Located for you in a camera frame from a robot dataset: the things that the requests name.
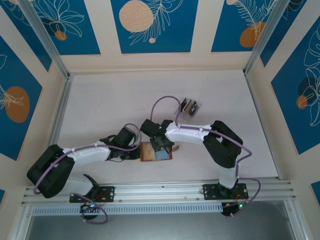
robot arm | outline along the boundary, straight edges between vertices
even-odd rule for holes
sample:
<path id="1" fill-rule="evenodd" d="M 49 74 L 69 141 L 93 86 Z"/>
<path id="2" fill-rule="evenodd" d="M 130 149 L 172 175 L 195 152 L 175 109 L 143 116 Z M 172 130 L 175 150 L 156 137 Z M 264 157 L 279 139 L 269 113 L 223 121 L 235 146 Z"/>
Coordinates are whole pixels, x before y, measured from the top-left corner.
<path id="1" fill-rule="evenodd" d="M 204 145 L 212 159 L 219 165 L 219 184 L 227 189 L 232 189 L 236 182 L 236 160 L 241 153 L 241 148 L 227 139 L 219 141 L 220 136 L 209 131 L 222 133 L 241 145 L 243 141 L 222 121 L 215 121 L 212 125 L 181 125 L 172 120 L 164 120 L 161 124 L 146 119 L 140 130 L 150 137 L 151 145 L 155 152 L 163 149 L 170 150 L 175 142 L 187 142 Z"/>
<path id="2" fill-rule="evenodd" d="M 58 145 L 49 146 L 27 173 L 28 179 L 36 184 L 44 172 L 61 156 L 63 159 L 53 166 L 38 186 L 38 190 L 45 198 L 52 198 L 58 193 L 78 193 L 95 198 L 99 185 L 89 175 L 76 176 L 75 171 L 88 164 L 104 162 L 113 158 L 135 160 L 140 158 L 140 148 L 133 151 L 123 151 L 108 146 L 130 149 L 136 134 L 124 127 L 111 137 L 100 139 L 92 145 L 77 148 L 60 148 Z"/>

white tabletop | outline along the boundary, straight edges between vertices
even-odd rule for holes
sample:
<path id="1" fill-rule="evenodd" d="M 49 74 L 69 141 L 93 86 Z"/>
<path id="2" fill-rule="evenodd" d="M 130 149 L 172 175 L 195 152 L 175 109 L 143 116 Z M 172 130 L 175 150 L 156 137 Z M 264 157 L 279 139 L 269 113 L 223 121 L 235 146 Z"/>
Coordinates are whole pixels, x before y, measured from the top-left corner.
<path id="1" fill-rule="evenodd" d="M 117 134 L 126 123 L 138 127 L 150 117 L 162 96 L 192 98 L 202 103 L 190 121 L 208 125 L 223 121 L 253 155 L 240 164 L 241 177 L 276 177 L 258 114 L 242 70 L 132 71 L 75 75 L 58 140 L 61 148 L 92 144 Z M 162 100 L 153 121 L 174 120 L 178 104 Z M 143 134 L 143 141 L 149 138 Z M 218 165 L 203 145 L 180 143 L 172 160 L 98 162 L 79 169 L 98 183 L 197 181 L 219 178 Z"/>

white table surface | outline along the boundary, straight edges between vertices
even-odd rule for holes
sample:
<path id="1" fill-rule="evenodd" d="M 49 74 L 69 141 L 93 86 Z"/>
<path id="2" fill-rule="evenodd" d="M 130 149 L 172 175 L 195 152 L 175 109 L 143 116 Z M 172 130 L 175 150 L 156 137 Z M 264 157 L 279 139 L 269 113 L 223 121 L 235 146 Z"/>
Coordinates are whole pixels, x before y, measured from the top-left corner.
<path id="1" fill-rule="evenodd" d="M 59 135 L 61 148 L 92 144 L 117 134 L 126 123 L 138 127 L 150 117 L 162 96 L 192 98 L 202 106 L 182 124 L 225 122 L 253 155 L 240 164 L 241 177 L 277 177 L 242 70 L 132 71 L 75 75 Z M 153 121 L 174 120 L 178 105 L 164 99 L 156 106 Z M 149 138 L 142 134 L 143 141 Z M 218 165 L 203 145 L 180 143 L 172 160 L 121 163 L 98 162 L 79 169 L 98 183 L 197 181 L 219 178 Z"/>

white line drawing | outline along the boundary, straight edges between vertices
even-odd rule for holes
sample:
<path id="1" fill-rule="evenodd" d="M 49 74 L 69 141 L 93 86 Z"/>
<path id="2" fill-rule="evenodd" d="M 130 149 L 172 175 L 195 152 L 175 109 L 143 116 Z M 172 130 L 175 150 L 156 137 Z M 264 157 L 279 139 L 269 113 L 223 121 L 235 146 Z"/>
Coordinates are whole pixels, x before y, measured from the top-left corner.
<path id="1" fill-rule="evenodd" d="M 130 0 L 120 10 L 119 18 L 122 26 L 132 39 L 130 45 L 139 41 L 151 44 L 170 27 L 169 14 L 177 10 L 184 0 Z"/>
<path id="2" fill-rule="evenodd" d="M 15 18 L 29 25 L 18 5 L 2 0 Z M 83 33 L 77 24 L 84 21 L 85 16 L 78 12 L 69 10 L 69 0 L 32 0 L 31 4 L 41 19 L 49 35 L 55 36 L 58 40 L 67 39 L 67 33 L 82 37 Z"/>
<path id="3" fill-rule="evenodd" d="M 262 7 L 258 8 L 256 0 L 226 0 L 228 5 L 235 5 L 240 17 L 246 21 L 249 27 L 254 29 L 254 38 L 257 40 L 262 31 L 262 23 L 274 9 L 277 0 L 264 0 Z"/>
<path id="4" fill-rule="evenodd" d="M 6 64 L 7 56 L 0 54 L 0 70 L 4 67 Z M 14 97 L 10 94 L 8 94 L 1 86 L 0 84 L 0 109 L 3 109 L 6 105 L 10 106 L 10 104 L 17 104 L 19 106 L 23 106 L 23 102 L 21 102 L 24 99 L 24 97 Z"/>
<path id="5" fill-rule="evenodd" d="M 287 20 L 288 19 L 288 14 L 289 12 L 296 12 L 298 11 L 301 6 L 302 6 L 302 3 L 304 2 L 305 0 L 291 0 L 289 3 L 288 3 L 288 6 L 286 7 L 286 9 L 284 10 L 283 14 L 282 14 L 282 17 Z"/>
<path id="6" fill-rule="evenodd" d="M 310 107 L 310 126 L 320 123 L 320 25 L 313 33 L 304 56 L 305 74 L 308 86 L 299 96 L 297 104 L 300 109 Z"/>

purple cable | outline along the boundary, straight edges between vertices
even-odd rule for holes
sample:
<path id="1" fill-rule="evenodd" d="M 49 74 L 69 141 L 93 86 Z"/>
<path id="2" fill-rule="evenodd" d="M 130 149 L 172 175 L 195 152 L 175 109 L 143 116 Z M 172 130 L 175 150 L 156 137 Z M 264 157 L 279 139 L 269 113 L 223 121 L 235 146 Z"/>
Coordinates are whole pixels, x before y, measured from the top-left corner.
<path id="1" fill-rule="evenodd" d="M 117 146 L 111 146 L 111 145 L 101 144 L 101 145 L 97 145 L 97 146 L 95 146 L 95 145 L 82 146 L 82 147 L 76 148 L 74 151 L 72 151 L 72 150 L 71 150 L 71 151 L 68 151 L 68 152 L 66 152 L 65 154 L 61 155 L 57 160 L 55 160 L 55 161 L 44 171 L 44 173 L 42 174 L 42 176 L 39 178 L 39 180 L 38 180 L 38 181 L 36 182 L 36 184 L 34 185 L 33 193 L 34 193 L 34 194 L 41 194 L 41 192 L 37 192 L 37 189 L 38 189 L 40 183 L 43 181 L 43 179 L 46 177 L 46 175 L 50 172 L 50 170 L 54 168 L 55 165 L 57 165 L 65 156 L 67 156 L 67 155 L 69 155 L 69 154 L 71 154 L 71 153 L 79 152 L 79 151 L 86 150 L 86 149 L 94 149 L 94 148 L 98 148 L 98 147 L 99 147 L 99 148 L 117 149 L 117 150 L 121 150 L 121 151 L 125 151 L 125 152 L 130 152 L 130 151 L 133 151 L 133 150 L 136 150 L 137 148 L 139 148 L 139 147 L 140 147 L 140 144 L 141 144 L 141 139 L 142 139 L 141 132 L 140 132 L 139 128 L 138 128 L 136 125 L 132 124 L 132 123 L 127 123 L 126 125 L 124 125 L 124 127 L 126 127 L 126 126 L 128 126 L 128 125 L 135 127 L 135 128 L 137 129 L 138 133 L 139 133 L 139 143 L 138 143 L 135 147 L 129 148 L 129 149 L 125 149 L 125 148 L 121 148 L 121 147 L 117 147 Z M 80 194 L 78 194 L 78 193 L 74 193 L 74 195 L 77 195 L 78 197 L 80 197 L 80 198 L 85 199 L 85 200 L 88 201 L 88 198 L 86 198 L 85 196 L 82 196 L 82 195 L 80 195 Z M 94 201 L 92 201 L 92 200 L 89 200 L 89 202 L 91 202 L 91 203 L 99 206 L 98 204 L 96 204 L 96 203 L 95 203 Z M 107 218 L 107 220 L 108 220 L 107 213 L 106 213 L 101 207 L 98 207 L 98 208 L 99 208 L 100 210 L 102 210 L 102 212 L 105 214 L 105 216 L 106 216 L 106 218 Z M 94 223 L 94 222 L 88 222 L 88 221 L 87 221 L 87 223 L 90 223 L 90 224 L 102 224 L 102 223 L 100 223 L 100 222 Z"/>
<path id="2" fill-rule="evenodd" d="M 94 221 L 88 221 L 85 219 L 85 212 L 88 211 L 88 209 L 91 209 L 91 207 L 88 207 L 86 208 L 83 212 L 82 212 L 82 215 L 81 217 L 83 218 L 83 221 L 87 224 L 93 224 L 93 225 L 101 225 L 101 224 L 105 224 L 107 221 L 108 221 L 108 214 L 106 213 L 106 211 L 102 208 L 102 206 L 100 206 L 99 204 L 95 203 L 94 201 L 92 201 L 91 199 L 87 198 L 86 196 L 82 196 L 78 193 L 74 193 L 75 196 L 78 196 L 79 198 L 82 198 L 92 204 L 94 204 L 98 209 L 100 209 L 104 215 L 105 215 L 105 220 L 104 221 L 101 221 L 101 222 L 94 222 Z"/>
<path id="3" fill-rule="evenodd" d="M 168 96 L 163 96 L 163 97 L 159 98 L 159 99 L 153 104 L 153 106 L 152 106 L 151 115 L 150 115 L 150 120 L 152 120 L 152 117 L 153 117 L 153 114 L 154 114 L 154 109 L 155 109 L 156 104 L 157 104 L 160 100 L 165 99 L 165 98 L 174 99 L 174 100 L 176 100 L 176 101 L 178 102 L 178 104 L 179 104 L 178 113 L 176 114 L 175 121 L 174 121 L 174 123 L 175 123 L 175 125 L 176 125 L 177 127 L 181 128 L 181 129 L 190 129 L 190 130 L 201 131 L 200 128 L 194 127 L 194 126 L 183 126 L 183 125 L 178 126 L 178 117 L 179 117 L 179 115 L 180 115 L 180 113 L 181 113 L 181 103 L 180 103 L 179 99 L 176 98 L 175 96 L 170 96 L 170 95 L 168 95 Z M 223 134 L 223 133 L 221 133 L 221 132 L 218 132 L 218 131 L 216 131 L 216 130 L 211 130 L 211 129 L 205 129 L 205 128 L 203 128 L 202 131 L 210 132 L 210 133 L 219 135 L 220 137 L 222 137 L 222 138 L 224 138 L 224 139 L 232 142 L 233 144 L 237 145 L 238 147 L 242 148 L 243 150 L 245 150 L 245 151 L 248 153 L 247 155 L 241 157 L 239 160 L 236 161 L 235 177 L 238 178 L 238 179 L 240 179 L 240 180 L 253 180 L 253 181 L 256 181 L 256 182 L 259 184 L 258 190 L 256 191 L 255 195 L 254 195 L 254 196 L 249 200 L 249 202 L 247 203 L 247 205 L 250 204 L 250 203 L 256 198 L 256 196 L 258 195 L 258 193 L 260 192 L 261 183 L 260 183 L 260 181 L 259 181 L 258 179 L 256 179 L 256 178 L 238 177 L 238 173 L 239 173 L 239 163 L 240 163 L 241 161 L 249 158 L 250 156 L 252 156 L 252 152 L 251 152 L 248 148 L 246 148 L 245 146 L 243 146 L 242 144 L 240 144 L 239 142 L 235 141 L 235 140 L 232 139 L 231 137 L 229 137 L 229 136 L 227 136 L 227 135 L 225 135 L 225 134 Z M 242 209 L 239 210 L 237 213 L 235 213 L 233 216 L 235 216 L 235 215 L 237 215 L 239 212 L 241 212 Z"/>

